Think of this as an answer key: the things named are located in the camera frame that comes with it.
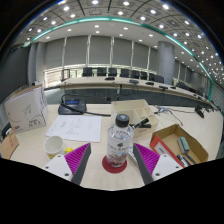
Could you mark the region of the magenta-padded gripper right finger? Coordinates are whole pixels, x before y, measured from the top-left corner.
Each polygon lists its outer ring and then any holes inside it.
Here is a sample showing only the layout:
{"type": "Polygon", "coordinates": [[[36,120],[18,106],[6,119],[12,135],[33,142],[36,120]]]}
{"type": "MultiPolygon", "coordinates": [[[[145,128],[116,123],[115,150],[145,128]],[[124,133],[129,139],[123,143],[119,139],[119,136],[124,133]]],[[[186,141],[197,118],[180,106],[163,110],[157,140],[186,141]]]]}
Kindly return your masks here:
{"type": "Polygon", "coordinates": [[[182,169],[171,156],[159,155],[145,146],[133,144],[133,154],[145,185],[164,178],[182,169]]]}

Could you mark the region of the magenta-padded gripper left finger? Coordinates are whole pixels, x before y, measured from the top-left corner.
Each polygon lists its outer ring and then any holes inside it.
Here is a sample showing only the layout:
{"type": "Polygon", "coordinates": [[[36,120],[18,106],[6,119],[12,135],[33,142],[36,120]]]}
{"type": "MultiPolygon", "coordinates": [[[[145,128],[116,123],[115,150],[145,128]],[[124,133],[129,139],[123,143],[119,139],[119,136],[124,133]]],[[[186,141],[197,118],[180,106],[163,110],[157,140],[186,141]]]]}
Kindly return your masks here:
{"type": "Polygon", "coordinates": [[[90,154],[91,144],[87,143],[66,155],[56,155],[43,167],[43,170],[79,185],[90,154]]]}

